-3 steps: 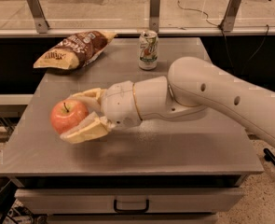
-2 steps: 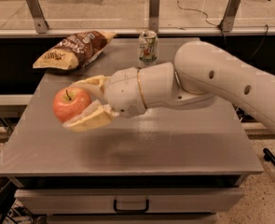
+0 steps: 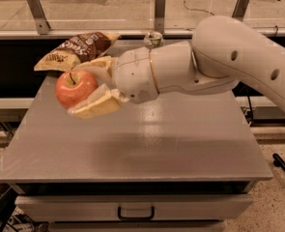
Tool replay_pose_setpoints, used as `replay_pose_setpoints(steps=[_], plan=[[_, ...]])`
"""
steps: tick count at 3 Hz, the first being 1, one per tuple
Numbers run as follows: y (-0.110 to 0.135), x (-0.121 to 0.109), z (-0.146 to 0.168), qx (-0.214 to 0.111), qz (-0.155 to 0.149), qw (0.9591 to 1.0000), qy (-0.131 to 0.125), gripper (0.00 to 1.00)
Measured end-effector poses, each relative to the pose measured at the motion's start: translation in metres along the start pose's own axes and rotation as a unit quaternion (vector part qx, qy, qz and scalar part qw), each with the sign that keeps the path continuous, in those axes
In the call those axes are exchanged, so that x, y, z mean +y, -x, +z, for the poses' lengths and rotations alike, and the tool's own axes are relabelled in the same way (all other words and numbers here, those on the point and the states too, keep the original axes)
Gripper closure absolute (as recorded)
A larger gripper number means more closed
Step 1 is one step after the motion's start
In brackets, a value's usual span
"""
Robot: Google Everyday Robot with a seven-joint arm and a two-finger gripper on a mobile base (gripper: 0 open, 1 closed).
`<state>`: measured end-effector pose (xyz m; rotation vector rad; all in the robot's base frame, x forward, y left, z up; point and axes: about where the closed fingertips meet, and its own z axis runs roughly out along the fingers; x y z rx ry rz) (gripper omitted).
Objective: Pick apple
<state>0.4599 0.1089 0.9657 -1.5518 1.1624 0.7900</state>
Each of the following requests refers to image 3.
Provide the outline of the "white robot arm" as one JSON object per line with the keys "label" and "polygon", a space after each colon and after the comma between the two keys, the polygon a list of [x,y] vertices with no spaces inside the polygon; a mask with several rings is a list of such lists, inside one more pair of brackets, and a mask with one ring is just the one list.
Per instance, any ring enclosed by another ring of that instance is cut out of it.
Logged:
{"label": "white robot arm", "polygon": [[70,115],[83,119],[114,112],[126,102],[149,102],[164,93],[224,93],[239,82],[285,112],[285,47],[228,16],[202,20],[190,42],[129,50],[109,69],[86,63],[79,68],[103,81],[69,109]]}

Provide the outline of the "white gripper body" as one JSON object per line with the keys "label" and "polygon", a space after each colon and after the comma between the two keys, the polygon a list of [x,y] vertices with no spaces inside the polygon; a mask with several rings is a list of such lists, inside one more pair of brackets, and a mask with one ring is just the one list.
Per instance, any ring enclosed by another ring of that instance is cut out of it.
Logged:
{"label": "white gripper body", "polygon": [[230,76],[208,77],[201,73],[187,41],[124,52],[112,69],[112,80],[134,103],[149,102],[171,92],[194,96],[224,93],[238,84]]}

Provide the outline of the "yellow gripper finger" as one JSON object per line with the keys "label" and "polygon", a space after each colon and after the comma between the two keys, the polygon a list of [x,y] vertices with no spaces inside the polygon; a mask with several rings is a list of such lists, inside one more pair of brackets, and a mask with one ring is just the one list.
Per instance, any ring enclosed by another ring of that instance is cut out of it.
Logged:
{"label": "yellow gripper finger", "polygon": [[106,84],[96,89],[86,100],[68,109],[68,113],[76,118],[91,119],[119,110],[129,98],[118,89],[110,89]]}
{"label": "yellow gripper finger", "polygon": [[74,67],[75,70],[84,70],[92,74],[96,79],[112,84],[112,69],[117,62],[116,57],[104,56],[89,62],[81,63]]}

